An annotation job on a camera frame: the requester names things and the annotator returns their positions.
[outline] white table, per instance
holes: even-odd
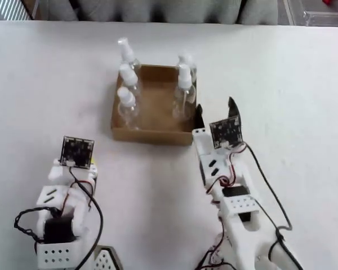
[[[34,206],[63,135],[96,141],[100,243],[125,269],[193,269],[220,232],[193,147],[110,138],[121,36],[146,64],[193,51],[206,124],[235,98],[244,138],[292,219],[287,241],[305,269],[338,269],[338,28],[95,22],[0,22],[0,269],[35,269],[33,240],[14,217]]]

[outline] open cardboard box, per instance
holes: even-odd
[[[115,92],[111,128],[117,141],[151,143],[154,145],[191,145],[192,130],[198,126],[201,110],[196,101],[191,105],[192,119],[179,121],[172,116],[174,90],[177,86],[177,70],[172,66],[143,65],[140,70],[143,84],[140,100],[140,130],[128,129],[118,113],[119,98]],[[118,76],[116,90],[122,85]]]

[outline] plastic bottle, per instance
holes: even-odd
[[[197,65],[194,63],[193,56],[187,52],[182,52],[179,54],[179,63],[177,64],[178,69],[181,64],[186,64],[190,67],[192,83],[194,83],[197,80]]]
[[[134,70],[130,68],[129,64],[121,64],[119,73],[123,79],[122,86],[128,88],[129,91],[134,94],[136,99],[139,100],[141,96],[141,83]]]
[[[179,65],[178,85],[174,92],[174,118],[185,121],[193,117],[190,104],[195,102],[196,92],[190,75],[190,67],[185,64]]]
[[[120,103],[118,112],[127,128],[139,129],[139,106],[136,103],[135,96],[126,87],[118,89]]]
[[[120,38],[118,44],[122,54],[122,62],[128,63],[130,68],[135,71],[136,75],[140,75],[141,64],[139,60],[135,57],[134,51],[129,45],[127,38]]]

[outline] circuit board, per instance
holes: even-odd
[[[92,140],[64,136],[60,165],[67,166],[67,161],[74,161],[74,167],[90,169],[93,149]]]
[[[232,116],[209,124],[214,149],[220,148],[223,143],[228,143],[229,147],[234,147],[243,142],[239,117],[239,115]]]

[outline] white spray nozzle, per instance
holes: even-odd
[[[137,84],[137,75],[135,74],[135,71],[131,69],[129,64],[121,64],[119,73],[127,86],[134,86]]]
[[[126,87],[120,87],[118,89],[118,96],[120,99],[120,103],[125,107],[133,107],[135,106],[135,96],[132,92],[129,91]]]
[[[192,86],[190,67],[186,64],[179,65],[178,86],[182,89],[188,89]]]
[[[193,56],[188,52],[182,52],[179,54],[179,61],[188,66],[192,66],[194,64]]]
[[[135,60],[134,51],[130,47],[128,39],[120,38],[118,40],[118,44],[121,50],[122,60],[129,63],[134,62]]]

